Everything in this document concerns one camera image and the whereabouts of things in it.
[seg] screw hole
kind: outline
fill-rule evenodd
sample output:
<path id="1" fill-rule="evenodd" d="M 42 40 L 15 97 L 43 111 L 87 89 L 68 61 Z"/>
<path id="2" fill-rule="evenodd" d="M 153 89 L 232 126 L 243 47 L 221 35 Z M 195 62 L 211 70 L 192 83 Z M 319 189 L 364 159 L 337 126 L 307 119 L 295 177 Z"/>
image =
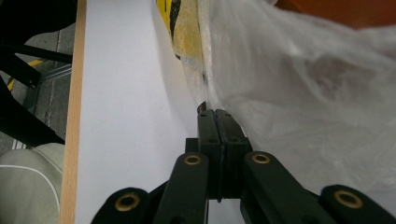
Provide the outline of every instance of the screw hole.
<path id="1" fill-rule="evenodd" d="M 232 138 L 230 139 L 230 141 L 231 141 L 231 142 L 239 142 L 239 139 L 238 139 L 238 138 L 235 138 L 235 137 L 232 137 Z"/>
<path id="2" fill-rule="evenodd" d="M 128 212 L 136 208 L 140 203 L 140 198 L 136 193 L 125 193 L 116 201 L 116 209 L 120 212 Z"/>
<path id="3" fill-rule="evenodd" d="M 187 219 L 184 217 L 173 217 L 170 224 L 187 224 Z"/>
<path id="4" fill-rule="evenodd" d="M 266 163 L 270 162 L 270 158 L 265 155 L 262 155 L 262 154 L 254 155 L 252 159 L 255 162 L 260 163 L 260 164 L 266 164 Z"/>
<path id="5" fill-rule="evenodd" d="M 350 208 L 361 208 L 363 207 L 363 202 L 354 193 L 346 190 L 337 190 L 334 193 L 335 200 L 340 204 L 350 207 Z"/>
<path id="6" fill-rule="evenodd" d="M 315 217 L 312 217 L 312 216 L 309 216 L 309 215 L 303 216 L 301 218 L 301 221 L 304 224 L 319 224 L 319 221 Z"/>
<path id="7" fill-rule="evenodd" d="M 184 158 L 184 162 L 186 162 L 188 165 L 196 165 L 201 163 L 201 158 L 198 156 L 188 156 Z"/>

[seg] yellow object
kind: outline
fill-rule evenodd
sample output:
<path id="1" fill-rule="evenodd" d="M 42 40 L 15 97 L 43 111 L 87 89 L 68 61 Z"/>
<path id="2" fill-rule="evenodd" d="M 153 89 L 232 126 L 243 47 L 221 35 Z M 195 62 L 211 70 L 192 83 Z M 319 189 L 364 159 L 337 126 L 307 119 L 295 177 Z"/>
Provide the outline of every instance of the yellow object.
<path id="1" fill-rule="evenodd" d="M 157 0 L 176 56 L 202 61 L 197 0 Z"/>
<path id="2" fill-rule="evenodd" d="M 8 81 L 8 84 L 7 84 L 7 87 L 8 87 L 8 90 L 9 90 L 9 91 L 11 91 L 12 88 L 14 87 L 14 83 L 15 83 L 15 79 L 14 79 L 13 77 L 11 77 L 11 78 L 9 79 L 9 81 Z"/>
<path id="3" fill-rule="evenodd" d="M 29 62 L 28 64 L 29 64 L 30 66 L 34 67 L 34 66 L 36 66 L 36 65 L 38 65 L 38 64 L 43 63 L 44 61 L 45 61 L 45 60 L 37 59 L 37 60 L 33 60 L 33 61 Z"/>

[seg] black metal frame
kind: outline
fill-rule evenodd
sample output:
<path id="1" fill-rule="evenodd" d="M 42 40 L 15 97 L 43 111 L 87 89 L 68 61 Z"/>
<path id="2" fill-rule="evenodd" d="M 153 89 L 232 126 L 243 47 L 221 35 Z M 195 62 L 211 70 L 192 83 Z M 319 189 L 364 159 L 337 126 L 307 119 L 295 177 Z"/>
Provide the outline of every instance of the black metal frame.
<path id="1" fill-rule="evenodd" d="M 0 70 L 3 70 L 5 73 L 16 78 L 20 83 L 31 88 L 37 87 L 41 74 L 18 56 L 14 55 L 15 53 L 61 63 L 71 63 L 73 61 L 73 55 L 0 40 Z"/>
<path id="2" fill-rule="evenodd" d="M 14 99 L 4 80 L 0 79 L 2 105 L 0 109 L 0 132 L 6 133 L 29 147 L 38 147 L 47 143 L 64 144 L 64 140 L 55 131 Z"/>

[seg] white table surface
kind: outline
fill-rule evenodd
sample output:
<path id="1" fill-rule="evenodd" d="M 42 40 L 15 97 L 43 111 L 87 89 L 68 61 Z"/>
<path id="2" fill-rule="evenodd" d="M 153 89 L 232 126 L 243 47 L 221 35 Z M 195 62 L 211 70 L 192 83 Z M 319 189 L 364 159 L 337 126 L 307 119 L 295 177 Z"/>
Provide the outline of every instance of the white table surface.
<path id="1" fill-rule="evenodd" d="M 88 0 L 75 223 L 109 195 L 169 178 L 196 105 L 154 0 Z M 209 223 L 244 223 L 237 200 L 211 203 Z"/>

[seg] gray floor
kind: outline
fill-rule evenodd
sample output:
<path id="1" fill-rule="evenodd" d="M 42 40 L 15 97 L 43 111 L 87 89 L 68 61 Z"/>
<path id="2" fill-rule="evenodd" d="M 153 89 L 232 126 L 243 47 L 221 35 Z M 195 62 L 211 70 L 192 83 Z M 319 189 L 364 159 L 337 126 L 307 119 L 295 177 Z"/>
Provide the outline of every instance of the gray floor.
<path id="1" fill-rule="evenodd" d="M 72 54 L 74 46 L 75 24 L 54 33 L 42 34 L 32 37 L 26 45 Z M 31 62 L 35 57 L 19 55 L 24 61 Z M 35 69 L 46 75 L 49 71 L 65 66 L 65 63 L 45 61 L 36 65 Z M 7 83 L 9 76 L 0 71 L 1 78 Z M 63 139 L 66 133 L 67 106 L 70 87 L 70 75 L 46 81 L 37 87 L 37 98 L 34 106 L 29 106 L 29 111 L 45 122 Z M 32 95 L 20 82 L 16 81 L 11 91 L 15 99 L 22 105 L 26 97 Z M 12 149 L 14 139 L 0 133 L 0 156 Z"/>

